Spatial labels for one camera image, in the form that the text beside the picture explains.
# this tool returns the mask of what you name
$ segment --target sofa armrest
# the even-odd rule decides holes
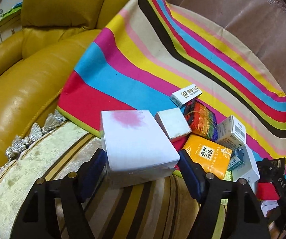
[[[22,59],[23,32],[19,31],[0,44],[0,76]]]

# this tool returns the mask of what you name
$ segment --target blue gripper pad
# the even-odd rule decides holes
[[[179,152],[178,166],[184,178],[187,189],[193,199],[203,203],[206,197],[205,171],[200,164],[194,163],[185,150]]]
[[[97,149],[89,162],[83,163],[77,174],[79,175],[78,199],[85,202],[94,193],[103,168],[107,160],[107,154],[103,149]]]

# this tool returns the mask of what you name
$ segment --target metal bolt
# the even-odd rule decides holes
[[[37,184],[42,184],[42,183],[44,183],[44,181],[45,181],[45,179],[44,178],[38,178],[37,179]]]
[[[70,172],[69,174],[68,174],[68,177],[69,178],[75,178],[77,176],[77,173],[76,172]]]
[[[206,177],[210,180],[215,178],[214,174],[212,174],[211,172],[206,173]]]
[[[240,178],[238,181],[242,185],[245,185],[247,183],[247,181],[244,178]]]

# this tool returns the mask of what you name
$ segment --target teal box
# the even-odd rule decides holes
[[[238,166],[244,163],[244,153],[241,148],[238,148],[232,152],[230,156],[230,163],[228,164],[227,170],[232,171]]]

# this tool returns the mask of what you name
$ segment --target pink stain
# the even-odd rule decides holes
[[[144,124],[141,111],[113,111],[112,117],[123,127],[140,127]]]

